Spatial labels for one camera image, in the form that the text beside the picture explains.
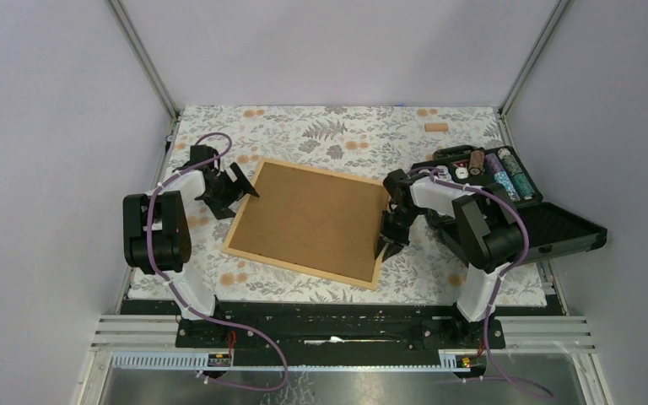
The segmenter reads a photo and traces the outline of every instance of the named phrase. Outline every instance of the black bracket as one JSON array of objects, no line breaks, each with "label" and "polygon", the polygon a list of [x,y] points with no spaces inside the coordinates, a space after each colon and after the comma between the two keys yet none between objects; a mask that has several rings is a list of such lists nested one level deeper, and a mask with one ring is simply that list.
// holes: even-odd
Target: black bracket
[{"label": "black bracket", "polygon": [[[483,340],[483,321],[467,322],[455,317],[421,321],[424,348],[466,348],[477,350]],[[490,348],[505,348],[505,336],[500,321],[489,321],[488,342]]]},{"label": "black bracket", "polygon": [[[217,149],[210,146],[192,145],[190,147],[190,159],[177,169],[184,170],[205,160],[212,159],[218,154]],[[205,192],[195,199],[205,202],[216,219],[233,218],[235,212],[230,209],[230,205],[244,197],[245,194],[259,197],[255,187],[247,180],[238,164],[233,163],[229,168],[235,174],[234,181],[222,169],[220,159],[197,168],[202,172],[205,181]]]},{"label": "black bracket", "polygon": [[190,321],[182,318],[178,323],[175,347],[226,348],[228,329],[228,327],[210,321]]},{"label": "black bracket", "polygon": [[408,177],[403,170],[394,170],[384,179],[384,188],[389,193],[389,209],[381,213],[381,231],[374,249],[375,257],[386,248],[383,261],[398,254],[408,246],[408,231],[413,221],[421,213],[421,208],[413,203],[410,186],[425,175]]},{"label": "black bracket", "polygon": [[[505,188],[493,183],[484,188],[515,210]],[[475,267],[492,273],[511,262],[522,251],[523,237],[513,216],[496,202],[479,195],[463,196],[451,202],[461,247]]]},{"label": "black bracket", "polygon": [[[123,249],[130,267],[140,267],[145,274],[154,274],[148,259],[145,226],[150,198],[146,194],[131,194],[123,198]],[[164,192],[155,200],[153,221],[162,229],[153,230],[153,255],[162,271],[182,271],[190,260],[192,243],[187,228],[185,207],[180,192]]]}]

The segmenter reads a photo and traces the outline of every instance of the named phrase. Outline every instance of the open toolbox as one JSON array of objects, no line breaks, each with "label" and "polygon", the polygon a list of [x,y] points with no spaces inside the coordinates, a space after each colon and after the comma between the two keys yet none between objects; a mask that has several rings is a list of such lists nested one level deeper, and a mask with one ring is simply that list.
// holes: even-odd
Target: open toolbox
[{"label": "open toolbox", "polygon": [[[478,175],[468,173],[468,165],[474,151],[483,151],[485,156],[481,173]],[[480,152],[475,153],[478,155],[478,159],[475,160],[479,162]],[[530,251],[523,263],[561,257],[579,251],[592,251],[607,243],[607,229],[555,204],[544,202],[543,195],[537,189],[525,165],[518,157],[517,152],[510,146],[482,149],[463,145],[440,149],[433,154],[432,160],[417,163],[413,165],[412,169],[424,166],[434,166],[440,169],[445,167],[448,172],[448,178],[445,180],[471,186],[487,186],[496,181],[503,184],[506,182],[507,176],[510,184],[507,185],[506,191],[511,196],[530,236]],[[504,171],[506,175],[496,175],[501,171]],[[514,176],[518,176],[515,178],[515,184],[511,180]],[[438,240],[451,249],[458,258],[468,262],[461,248],[455,220],[449,216],[439,215],[433,210],[429,210],[425,214],[425,218],[429,227],[435,231]]]}]

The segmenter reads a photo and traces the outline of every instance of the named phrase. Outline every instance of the floral tablecloth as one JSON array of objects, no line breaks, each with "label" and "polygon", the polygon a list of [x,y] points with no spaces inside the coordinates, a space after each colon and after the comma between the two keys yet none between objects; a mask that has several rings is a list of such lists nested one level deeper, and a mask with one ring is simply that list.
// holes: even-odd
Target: floral tablecloth
[{"label": "floral tablecloth", "polygon": [[[449,132],[425,132],[426,122],[446,122]],[[187,161],[189,146],[198,138],[216,131],[234,141],[223,163],[239,163],[250,178],[262,157],[383,179],[392,170],[428,159],[436,149],[502,144],[494,111],[486,107],[188,106],[167,173]],[[220,151],[226,145],[218,138],[206,143]],[[384,263],[376,291],[225,255],[220,249],[232,219],[215,220],[203,204],[188,207],[187,223],[190,260],[202,284],[220,300],[449,305],[465,281],[466,268],[435,241],[422,217],[411,228],[411,245]],[[139,269],[132,273],[128,296],[170,298],[155,276]],[[496,302],[545,305],[536,266],[510,272]]]}]

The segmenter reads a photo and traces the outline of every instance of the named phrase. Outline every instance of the gray wall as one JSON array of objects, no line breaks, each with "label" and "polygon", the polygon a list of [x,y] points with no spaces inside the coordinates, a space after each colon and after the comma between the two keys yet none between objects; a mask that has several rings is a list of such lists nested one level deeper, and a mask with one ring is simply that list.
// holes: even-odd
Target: gray wall
[{"label": "gray wall", "polygon": [[648,2],[575,2],[510,125],[546,199],[610,230],[555,266],[616,402],[648,403]]},{"label": "gray wall", "polygon": [[0,1],[0,405],[68,403],[168,119],[103,1]]},{"label": "gray wall", "polygon": [[555,0],[126,0],[173,98],[499,105]]}]

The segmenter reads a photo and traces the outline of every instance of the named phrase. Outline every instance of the purple cable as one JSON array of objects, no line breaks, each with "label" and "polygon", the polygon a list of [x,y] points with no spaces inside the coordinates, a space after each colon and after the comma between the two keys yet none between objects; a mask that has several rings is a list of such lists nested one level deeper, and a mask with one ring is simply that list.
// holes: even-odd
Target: purple cable
[{"label": "purple cable", "polygon": [[[488,358],[490,360],[490,363],[495,367],[495,369],[500,373],[500,376],[490,376],[490,377],[484,377],[483,380],[494,380],[494,381],[508,381],[512,386],[514,386],[518,391],[524,392],[532,397],[542,399],[545,401],[552,401],[555,399],[555,395],[553,394],[552,391],[550,391],[546,386],[543,386],[541,384],[536,383],[535,381],[531,381],[525,378],[519,378],[519,377],[510,377],[508,376],[499,366],[497,363],[495,363],[495,359],[493,357],[493,354],[490,352],[490,343],[488,340],[488,329],[489,329],[489,318],[490,318],[490,309],[493,308],[493,304],[495,303],[495,297],[498,296],[498,292],[500,290],[500,283],[503,278],[510,270],[512,270],[514,267],[519,266],[522,261],[525,259],[527,256],[528,250],[530,249],[530,237],[528,236],[527,233],[527,228],[525,224],[523,223],[523,219],[521,216],[511,207],[508,205],[505,201],[501,200],[500,198],[496,197],[495,195],[486,192],[485,190],[481,190],[479,188],[471,187],[471,186],[464,186],[462,184],[458,183],[453,183],[449,181],[443,181],[440,179],[437,179],[435,177],[435,174],[440,172],[440,169],[435,168],[435,167],[418,167],[416,169],[413,169],[408,172],[408,175],[410,176],[413,173],[416,173],[421,170],[428,170],[430,172],[429,177],[431,181],[434,183],[449,187],[449,188],[455,188],[457,190],[463,190],[463,191],[470,191],[470,192],[475,192],[477,194],[480,194],[482,196],[485,196],[486,198],[489,198],[490,200],[496,202],[498,205],[500,205],[505,211],[508,211],[510,215],[513,216],[513,218],[516,220],[516,224],[518,227],[521,229],[521,233],[523,236],[523,250],[521,251],[521,254],[506,268],[500,271],[500,275],[498,276],[498,279],[495,281],[495,286],[493,287],[493,293],[490,295],[490,300],[488,301],[488,305],[486,305],[485,308],[485,317],[483,319],[483,345],[485,347],[485,353],[488,355]],[[540,389],[541,391],[545,392],[547,395],[541,395],[538,394],[537,392],[533,392],[530,390],[527,390],[526,388],[523,387],[523,384],[528,384],[530,386],[535,386],[536,388]]]},{"label": "purple cable", "polygon": [[[213,137],[215,135],[219,135],[221,137],[225,137],[227,139],[227,148],[224,150],[223,153],[218,154],[217,156],[212,157],[211,159],[207,159],[204,162],[200,162],[196,165],[192,165],[180,173],[175,173],[174,175],[168,177],[167,180],[163,181],[162,183],[159,183],[157,188],[153,190],[153,196],[150,198],[150,205],[148,207],[148,222],[147,222],[147,228],[146,228],[146,243],[148,246],[148,259],[150,260],[150,267],[153,268],[153,271],[159,275],[163,280],[165,281],[171,281],[170,276],[167,274],[163,273],[162,270],[158,268],[158,266],[155,264],[155,255],[153,253],[153,214],[155,212],[155,198],[160,194],[160,192],[163,191],[164,188],[166,188],[170,183],[175,181],[177,178],[180,176],[186,174],[187,172],[190,172],[192,170],[195,170],[199,167],[202,167],[204,165],[208,165],[212,162],[214,162],[217,159],[220,159],[223,157],[225,154],[227,154],[230,149],[232,149],[232,138],[230,138],[229,135],[226,133],[222,132],[211,132],[208,133],[207,135],[203,135],[201,138],[195,142],[195,144],[199,144],[201,141]],[[237,388],[244,388],[246,390],[250,391],[259,391],[259,392],[272,392],[276,391],[279,388],[282,388],[286,383],[287,379],[289,378],[289,367],[287,366],[287,359],[284,357],[284,353],[282,353],[282,349],[279,348],[279,346],[269,337],[267,336],[264,332],[257,330],[254,327],[249,327],[247,325],[242,325],[241,323],[235,323],[235,322],[229,322],[229,321],[221,321],[219,319],[212,318],[210,316],[207,316],[203,314],[202,312],[195,310],[190,307],[190,305],[185,301],[185,299],[182,297],[180,294],[180,291],[177,290],[177,287],[175,286],[174,283],[170,283],[170,290],[172,291],[172,294],[175,295],[178,301],[182,304],[182,306],[186,307],[188,311],[190,311],[192,314],[201,317],[205,321],[210,321],[212,323],[216,323],[218,325],[224,325],[226,327],[236,327],[239,329],[244,329],[246,331],[250,331],[253,333],[256,333],[259,335],[261,338],[263,338],[267,343],[271,344],[274,350],[277,351],[277,354],[279,355],[279,358],[282,360],[282,366],[284,367],[284,376],[282,377],[282,382],[277,384],[276,386],[268,386],[268,387],[259,387],[259,386],[248,386],[246,384],[238,384],[236,382],[227,382],[227,381],[220,381],[217,379],[208,379],[207,377],[205,381],[213,381],[216,382],[217,384],[221,384],[223,386],[234,386]]]}]

